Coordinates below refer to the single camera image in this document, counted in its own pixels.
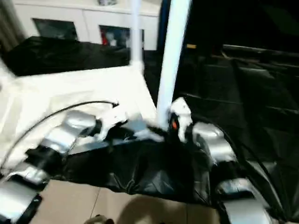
white cabinet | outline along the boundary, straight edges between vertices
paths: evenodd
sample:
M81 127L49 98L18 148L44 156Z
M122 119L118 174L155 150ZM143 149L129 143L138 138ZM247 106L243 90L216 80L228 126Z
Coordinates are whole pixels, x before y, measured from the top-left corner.
M156 50L162 0L141 0L140 25L145 50ZM13 0L27 35L130 46L130 0L100 6L97 0Z

tile floor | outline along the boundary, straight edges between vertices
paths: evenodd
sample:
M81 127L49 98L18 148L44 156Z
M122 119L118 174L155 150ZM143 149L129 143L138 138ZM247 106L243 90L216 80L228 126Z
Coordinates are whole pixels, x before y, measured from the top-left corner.
M51 181L42 196L43 203L30 224L83 224L97 214L116 224L218 224L217 213L200 205L83 184Z

orange light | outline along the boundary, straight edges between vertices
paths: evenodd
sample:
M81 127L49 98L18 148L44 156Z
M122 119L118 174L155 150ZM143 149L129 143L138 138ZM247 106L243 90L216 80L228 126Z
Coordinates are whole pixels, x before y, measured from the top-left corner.
M173 127L175 130L177 130L178 125L177 125L177 123L176 123L175 121L172 122L172 127Z

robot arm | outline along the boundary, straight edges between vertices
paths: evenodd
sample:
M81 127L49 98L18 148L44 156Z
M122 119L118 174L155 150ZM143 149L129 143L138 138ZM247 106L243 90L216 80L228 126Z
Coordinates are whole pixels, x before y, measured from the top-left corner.
M37 211L42 198L39 192L59 168L78 138L97 135L103 141L110 128L127 121L125 110L117 106L100 119L70 111L62 124L54 127L27 159L0 180L0 224L26 224Z
M272 223L265 210L269 205L241 171L236 155L219 127L193 123L187 103L178 98L171 105L170 129L176 129L181 142L190 141L196 145L196 150L203 150L208 155L213 167L211 176L215 178L215 186L212 186L214 200L221 208L221 223Z

black plastic sheet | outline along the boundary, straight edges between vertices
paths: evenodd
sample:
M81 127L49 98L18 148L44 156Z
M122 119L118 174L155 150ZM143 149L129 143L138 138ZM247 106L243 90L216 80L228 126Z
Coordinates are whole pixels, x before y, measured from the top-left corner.
M145 78L157 99L161 55L144 52ZM30 38L6 55L19 76L128 64L128 51L96 44ZM210 120L234 142L248 178L278 219L299 222L299 76L264 67L183 55L175 97L194 120ZM150 140L69 157L60 179L213 206L211 167L193 146Z

